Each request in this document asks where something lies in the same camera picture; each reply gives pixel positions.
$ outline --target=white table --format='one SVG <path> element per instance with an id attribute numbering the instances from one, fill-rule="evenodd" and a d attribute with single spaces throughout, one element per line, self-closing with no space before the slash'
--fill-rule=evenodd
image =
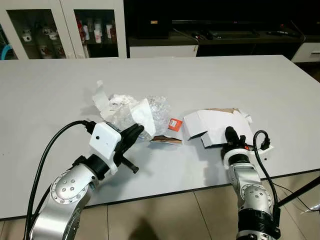
<path id="1" fill-rule="evenodd" d="M 251 114 L 253 132 L 269 133 L 275 149 L 265 167 L 271 176 L 320 168 L 320 84 L 283 56 L 1 61 L 0 219 L 26 214 L 41 154 L 62 126 L 100 121 L 91 98 L 97 80 L 109 94 L 167 96 L 180 119 L 203 108 L 240 108 Z M 58 174 L 89 156 L 89 139 L 79 126 L 58 139 L 35 205 Z M 126 157 L 140 171 L 121 166 L 90 205 L 229 182 L 220 148 L 204 149 L 199 138 L 183 146 L 138 141 Z"/>

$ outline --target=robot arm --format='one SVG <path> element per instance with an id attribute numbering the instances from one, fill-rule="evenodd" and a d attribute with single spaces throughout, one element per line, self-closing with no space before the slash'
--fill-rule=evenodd
<path id="1" fill-rule="evenodd" d="M 134 173 L 139 168 L 123 154 L 136 142 L 144 130 L 134 124 L 119 132 L 110 124 L 95 124 L 89 145 L 92 155 L 80 156 L 70 170 L 59 175 L 51 184 L 48 200 L 31 229 L 32 240 L 73 240 L 79 227 L 80 215 L 105 175 L 114 175 L 123 163 Z"/>
<path id="2" fill-rule="evenodd" d="M 280 238 L 277 220 L 271 213 L 272 197 L 261 184 L 260 176 L 250 162 L 253 151 L 246 145 L 245 136 L 238 137 L 232 127 L 225 130 L 227 143 L 221 155 L 231 184 L 238 198 L 237 240 L 273 240 Z M 259 149 L 260 155 L 268 154 L 272 147 Z"/>

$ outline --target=orange label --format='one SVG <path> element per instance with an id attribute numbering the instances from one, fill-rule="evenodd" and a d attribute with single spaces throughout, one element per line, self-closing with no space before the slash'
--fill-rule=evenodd
<path id="1" fill-rule="evenodd" d="M 179 132 L 182 123 L 183 122 L 180 121 L 179 119 L 171 118 L 168 128 L 173 130 L 173 131 Z"/>

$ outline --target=white drawer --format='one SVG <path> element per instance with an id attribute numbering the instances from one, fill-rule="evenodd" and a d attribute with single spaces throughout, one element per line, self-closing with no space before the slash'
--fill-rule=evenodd
<path id="1" fill-rule="evenodd" d="M 292 62 L 320 62 L 320 42 L 305 42 L 293 56 Z"/>
<path id="2" fill-rule="evenodd" d="M 130 58 L 195 57 L 198 45 L 131 46 Z"/>

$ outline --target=white cardboard box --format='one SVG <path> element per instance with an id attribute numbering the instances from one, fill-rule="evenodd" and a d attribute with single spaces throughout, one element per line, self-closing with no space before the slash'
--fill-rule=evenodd
<path id="1" fill-rule="evenodd" d="M 233 113 L 218 110 L 198 110 L 183 118 L 187 139 L 201 136 L 204 147 L 227 143 L 225 131 L 234 128 L 238 136 L 245 135 L 246 143 L 253 144 L 253 133 L 248 120 L 237 110 Z"/>

